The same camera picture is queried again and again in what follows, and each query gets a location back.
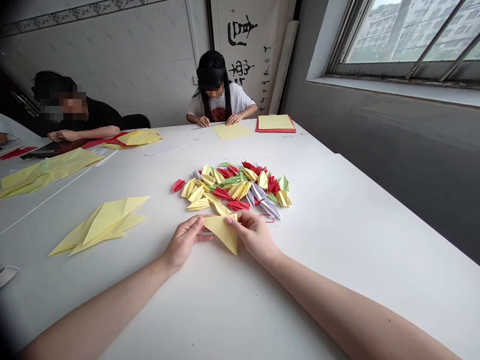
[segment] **white wall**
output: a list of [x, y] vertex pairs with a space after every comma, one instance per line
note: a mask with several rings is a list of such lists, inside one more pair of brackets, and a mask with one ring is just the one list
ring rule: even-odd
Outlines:
[[[193, 2], [199, 7], [203, 0]], [[70, 3], [82, 5], [78, 0]], [[206, 14], [195, 16], [196, 36], [202, 40], [197, 49], [204, 51]], [[196, 89], [186, 0], [156, 2], [9, 36], [0, 42], [0, 50], [4, 54], [0, 65], [27, 95], [32, 96], [35, 73], [55, 70], [122, 115], [146, 115], [153, 127], [184, 124]]]

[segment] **window sill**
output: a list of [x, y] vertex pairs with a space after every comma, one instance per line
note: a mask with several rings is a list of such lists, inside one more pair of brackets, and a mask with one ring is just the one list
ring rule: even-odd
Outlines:
[[479, 90], [337, 77], [319, 77], [307, 81], [360, 91], [480, 108]]

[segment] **decorative wall border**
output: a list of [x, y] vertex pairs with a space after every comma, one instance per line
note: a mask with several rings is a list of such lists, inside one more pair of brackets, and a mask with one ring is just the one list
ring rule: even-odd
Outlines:
[[95, 18], [164, 0], [104, 0], [0, 25], [0, 38]]

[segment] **person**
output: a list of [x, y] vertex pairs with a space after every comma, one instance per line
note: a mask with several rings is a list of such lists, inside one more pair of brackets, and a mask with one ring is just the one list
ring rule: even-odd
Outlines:
[[209, 50], [201, 56], [196, 75], [198, 89], [186, 113], [190, 123], [203, 128], [212, 122], [234, 125], [258, 110], [242, 87], [229, 80], [225, 59], [218, 51]]
[[[194, 244], [213, 239], [202, 234], [209, 231], [203, 226], [208, 216], [212, 215], [195, 215], [179, 224], [158, 259], [65, 315], [30, 342], [20, 358], [98, 359], [159, 288], [182, 269]], [[260, 216], [241, 210], [237, 217], [238, 221], [226, 218], [225, 222], [248, 252], [351, 359], [460, 359], [395, 312], [282, 253]]]
[[43, 114], [57, 123], [47, 135], [55, 142], [109, 138], [124, 130], [118, 111], [86, 96], [70, 77], [40, 71], [31, 90]]
[[0, 113], [0, 146], [5, 145], [7, 142], [20, 140], [20, 138], [14, 134], [8, 120], [13, 121]]

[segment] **black chair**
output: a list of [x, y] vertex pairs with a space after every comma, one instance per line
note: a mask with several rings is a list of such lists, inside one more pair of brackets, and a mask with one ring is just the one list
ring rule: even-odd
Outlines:
[[124, 117], [122, 117], [122, 120], [123, 120], [122, 130], [152, 128], [149, 118], [143, 114], [125, 115]]

